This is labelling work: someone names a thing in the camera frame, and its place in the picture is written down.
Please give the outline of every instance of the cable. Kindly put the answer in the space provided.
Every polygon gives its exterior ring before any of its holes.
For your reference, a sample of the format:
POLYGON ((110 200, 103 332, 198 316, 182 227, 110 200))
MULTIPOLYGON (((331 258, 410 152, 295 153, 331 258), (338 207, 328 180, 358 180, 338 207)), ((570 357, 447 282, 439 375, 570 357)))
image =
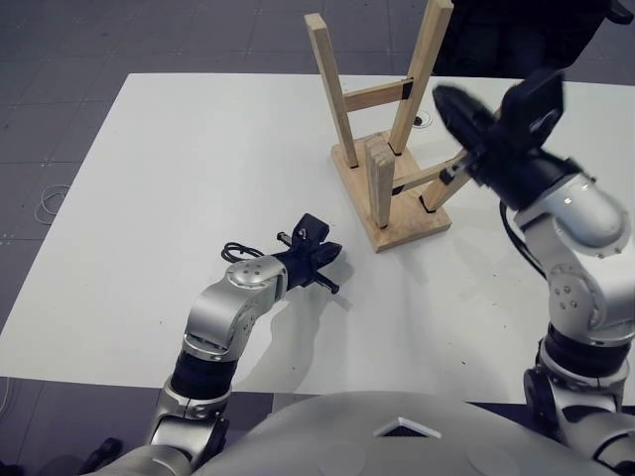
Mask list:
POLYGON ((498 204, 498 210, 500 211, 500 218, 501 220, 503 220, 503 227, 505 228, 505 232, 514 245, 514 248, 518 250, 521 256, 525 258, 525 260, 527 260, 527 263, 532 265, 532 268, 534 268, 534 270, 536 270, 536 272, 540 276, 542 276, 543 279, 546 279, 547 276, 545 275, 545 271, 543 271, 543 267, 540 265, 539 261, 534 255, 532 255, 532 252, 529 251, 527 244, 516 234, 516 232, 514 232, 514 230, 510 226, 507 219, 507 205, 503 203, 502 200, 498 204))
POLYGON ((248 246, 241 245, 240 243, 236 243, 234 241, 230 241, 229 243, 225 243, 225 246, 222 247, 222 251, 220 252, 220 257, 228 261, 229 263, 238 263, 239 261, 249 260, 251 258, 239 258, 236 255, 233 255, 232 252, 239 252, 241 255, 249 255, 252 258, 259 258, 261 256, 265 256, 265 254, 257 250, 255 248, 249 248, 248 246))
POLYGON ((62 200, 64 200, 66 198, 66 194, 68 193, 69 189, 70 189, 69 185, 57 184, 57 185, 47 186, 44 190, 42 190, 42 195, 40 196, 40 203, 38 203, 33 210, 33 218, 42 225, 51 226, 53 224, 53 221, 43 220, 40 217, 40 209, 42 209, 45 213, 47 213, 51 217, 55 218, 58 214, 58 211, 60 210, 58 209, 56 211, 52 211, 48 207, 47 202, 54 196, 58 196, 58 195, 62 197, 62 200))
POLYGON ((7 403, 9 402, 9 395, 11 395, 11 379, 9 377, 5 377, 7 380, 7 385, 4 389, 4 397, 2 398, 2 403, 0 404, 0 417, 4 414, 4 411, 7 408, 7 403))

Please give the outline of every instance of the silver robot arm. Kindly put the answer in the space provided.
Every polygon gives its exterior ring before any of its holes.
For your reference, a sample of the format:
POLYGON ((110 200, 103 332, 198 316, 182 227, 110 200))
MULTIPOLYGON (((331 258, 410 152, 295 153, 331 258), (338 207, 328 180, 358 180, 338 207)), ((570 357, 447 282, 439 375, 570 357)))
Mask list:
POLYGON ((339 290, 318 272, 341 251, 336 243, 324 243, 328 231, 328 225, 305 214, 292 236, 278 234, 288 251, 236 262, 198 296, 175 371, 159 396, 147 445, 94 474, 189 476, 222 450, 228 427, 222 413, 256 320, 293 288, 318 283, 333 294, 339 290))
POLYGON ((506 231, 548 281, 550 324, 527 403, 543 429, 618 474, 635 474, 635 417, 622 414, 635 335, 635 245, 626 210, 573 160, 542 149, 564 112, 563 76, 537 71, 503 98, 500 118, 464 91, 439 86, 435 103, 468 154, 459 173, 501 198, 506 231), (525 243, 507 225, 506 210, 525 243))
POLYGON ((273 256, 234 263, 190 310, 182 353, 164 385, 148 444, 176 448, 192 468, 208 457, 231 395, 236 370, 256 319, 287 292, 287 269, 273 256))
POLYGON ((620 413, 635 336, 628 214, 577 174, 515 221, 550 290, 549 332, 525 375, 530 408, 564 444, 610 468, 625 467, 635 460, 635 416, 620 413))

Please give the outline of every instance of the floor tile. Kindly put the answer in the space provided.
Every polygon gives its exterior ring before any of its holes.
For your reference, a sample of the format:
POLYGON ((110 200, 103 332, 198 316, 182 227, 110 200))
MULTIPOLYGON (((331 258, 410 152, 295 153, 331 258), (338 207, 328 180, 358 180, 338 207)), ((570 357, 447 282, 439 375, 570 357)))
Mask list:
POLYGON ((129 57, 174 53, 190 24, 191 15, 137 16, 128 23, 115 53, 129 57))
POLYGON ((45 59, 20 103, 80 101, 103 65, 103 58, 45 59))
POLYGON ((333 49, 339 52, 389 52, 390 32, 385 1, 342 2, 324 7, 333 49))
POLYGON ((48 160, 76 108, 72 103, 15 106, 0 127, 0 164, 48 160))
POLYGON ((0 1, 0 26, 19 25, 30 17, 38 2, 34 0, 0 1))
MULTIPOLYGON (((0 243, 2 243, 0 245, 0 263, 2 263, 0 266, 0 332, 2 332, 20 288, 38 255, 42 241, 13 241, 0 238, 0 243)), ((3 446, 1 442, 2 421, 3 418, 0 417, 0 449, 3 446)))
POLYGON ((250 52, 245 72, 318 74, 318 65, 311 52, 250 52))
POLYGON ((624 64, 625 84, 635 86, 635 60, 624 64))
POLYGON ((408 68, 410 67, 412 54, 394 53, 391 55, 391 59, 393 62, 393 74, 406 77, 406 74, 408 74, 408 68))
POLYGON ((53 162, 82 162, 111 105, 108 101, 79 104, 62 141, 53 153, 53 162))
POLYGON ((130 18, 143 6, 143 0, 45 0, 58 14, 69 12, 74 19, 130 18))
POLYGON ((323 0, 262 0, 263 11, 319 13, 323 8, 323 0))
POLYGON ((172 54, 145 55, 137 58, 110 57, 88 93, 88 101, 112 101, 131 72, 166 72, 173 69, 172 54))
MULTIPOLYGON (((7 379, 0 377, 1 396, 4 396, 6 385, 7 379)), ((18 462, 42 386, 43 382, 37 380, 9 379, 7 407, 0 415, 0 461, 4 464, 18 462)))
POLYGON ((250 9, 201 10, 194 14, 181 50, 198 55, 219 51, 245 51, 255 21, 256 15, 250 9))
POLYGON ((568 81, 627 84, 627 72, 620 61, 604 59, 578 59, 565 69, 568 81))
POLYGON ((14 104, 33 80, 39 59, 0 61, 0 104, 14 104))
POLYGON ((3 124, 5 118, 9 115, 10 111, 11 111, 11 107, 0 106, 0 124, 3 124))
POLYGON ((232 429, 249 430, 271 413, 273 394, 234 392, 224 415, 232 429))
POLYGON ((77 474, 85 460, 74 456, 62 455, 50 460, 41 467, 35 476, 65 476, 77 474))
POLYGON ((0 241, 9 238, 42 172, 40 164, 0 164, 0 241))
POLYGON ((388 53, 335 53, 340 74, 392 74, 388 53))
MULTIPOLYGON (((45 223, 53 223, 55 217, 46 213, 42 209, 41 202, 43 199, 43 193, 46 190, 47 194, 54 192, 66 194, 67 188, 59 185, 70 186, 80 167, 81 164, 78 163, 46 164, 44 166, 43 174, 40 176, 40 179, 29 194, 29 198, 18 216, 16 225, 11 231, 10 236, 12 239, 45 239, 50 228, 50 225, 45 223)), ((47 200, 46 206, 49 210, 55 213, 60 210, 63 202, 63 195, 55 195, 47 200)))
POLYGON ((526 428, 529 428, 536 433, 543 434, 543 430, 532 418, 532 414, 526 405, 517 404, 483 404, 483 403, 470 403, 476 407, 487 410, 497 415, 501 415, 507 419, 522 424, 526 428))
POLYGON ((390 36, 393 52, 411 53, 426 11, 425 1, 389 0, 390 36))
POLYGON ((633 57, 634 44, 633 25, 615 25, 604 20, 580 56, 587 60, 627 60, 633 57))
POLYGON ((121 39, 129 20, 98 18, 75 20, 68 35, 51 51, 54 57, 99 57, 109 55, 121 39))
POLYGON ((85 459, 109 436, 143 443, 159 390, 46 382, 20 456, 35 474, 61 455, 85 459))
POLYGON ((256 19, 249 49, 254 52, 310 51, 305 14, 262 12, 256 19))
POLYGON ((237 15, 253 15, 260 9, 262 0, 200 0, 196 10, 199 13, 215 13, 227 18, 237 15))
POLYGON ((303 400, 312 399, 315 395, 309 394, 274 394, 273 404, 271 411, 273 413, 279 412, 288 406, 301 402, 303 400))
POLYGON ((144 0, 139 16, 192 14, 199 0, 144 0))
POLYGON ((174 72, 248 72, 244 52, 218 52, 204 57, 177 54, 174 72))
POLYGON ((0 60, 43 58, 68 33, 70 20, 26 21, 0 30, 0 60))

